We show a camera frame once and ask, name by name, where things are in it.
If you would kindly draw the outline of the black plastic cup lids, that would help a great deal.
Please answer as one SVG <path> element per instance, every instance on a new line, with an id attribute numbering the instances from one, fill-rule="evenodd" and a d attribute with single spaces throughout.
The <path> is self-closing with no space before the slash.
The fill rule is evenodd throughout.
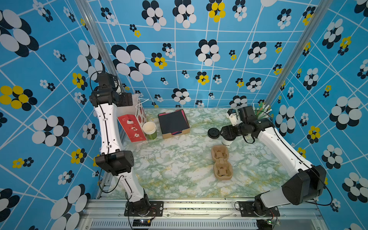
<path id="1" fill-rule="evenodd" d="M 220 137 L 220 131 L 217 128 L 210 128 L 208 130 L 208 137 L 211 139 L 218 139 Z"/>

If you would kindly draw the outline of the white paper coffee cup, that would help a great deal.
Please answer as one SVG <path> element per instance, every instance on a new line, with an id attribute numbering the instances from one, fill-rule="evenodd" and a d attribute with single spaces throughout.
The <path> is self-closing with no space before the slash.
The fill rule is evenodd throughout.
<path id="1" fill-rule="evenodd" d="M 221 143 L 222 143 L 224 146 L 229 147 L 229 146 L 233 143 L 233 141 L 232 141 L 232 140 L 222 139 L 222 140 L 221 140 Z"/>

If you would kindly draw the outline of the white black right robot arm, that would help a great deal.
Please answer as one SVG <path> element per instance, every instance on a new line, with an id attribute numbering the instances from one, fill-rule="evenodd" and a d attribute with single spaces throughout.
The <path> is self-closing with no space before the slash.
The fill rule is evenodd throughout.
<path id="1" fill-rule="evenodd" d="M 225 140 L 233 141 L 236 137 L 245 138 L 249 135 L 253 140 L 262 142 L 281 162 L 290 177 L 280 188 L 255 197 L 253 207 L 257 215 L 264 216 L 268 210 L 282 205 L 309 203 L 322 195 L 327 188 L 326 170 L 303 158 L 268 118 L 257 118 L 251 106 L 230 109 L 227 117 L 231 124 L 220 131 Z"/>

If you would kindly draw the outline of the white green paper cup stack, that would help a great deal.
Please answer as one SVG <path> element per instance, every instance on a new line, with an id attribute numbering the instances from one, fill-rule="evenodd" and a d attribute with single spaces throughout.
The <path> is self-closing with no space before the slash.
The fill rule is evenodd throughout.
<path id="1" fill-rule="evenodd" d="M 146 122 L 142 126 L 142 130 L 145 133 L 147 139 L 155 140 L 157 138 L 157 127 L 154 122 Z"/>

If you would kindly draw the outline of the brown pulp cup carrier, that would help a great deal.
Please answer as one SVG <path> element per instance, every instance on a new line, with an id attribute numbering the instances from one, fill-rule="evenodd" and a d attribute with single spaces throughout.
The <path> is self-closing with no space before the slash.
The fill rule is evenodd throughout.
<path id="1" fill-rule="evenodd" d="M 211 156 L 214 163 L 213 170 L 217 179 L 231 180 L 233 177 L 233 168 L 229 163 L 229 150 L 226 146 L 215 145 L 211 148 Z"/>

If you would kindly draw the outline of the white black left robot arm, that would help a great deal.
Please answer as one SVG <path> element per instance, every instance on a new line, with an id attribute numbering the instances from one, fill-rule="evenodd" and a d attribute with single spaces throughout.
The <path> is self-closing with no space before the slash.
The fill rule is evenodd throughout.
<path id="1" fill-rule="evenodd" d="M 123 185 L 128 212 L 146 216 L 150 212 L 150 201 L 133 171 L 133 153 L 123 149 L 118 130 L 118 109 L 133 105 L 132 94 L 118 92 L 120 84 L 112 74 L 95 71 L 92 75 L 97 77 L 99 85 L 92 90 L 90 102 L 99 120 L 102 141 L 100 155 L 95 162 L 105 172 L 116 176 L 118 184 Z"/>

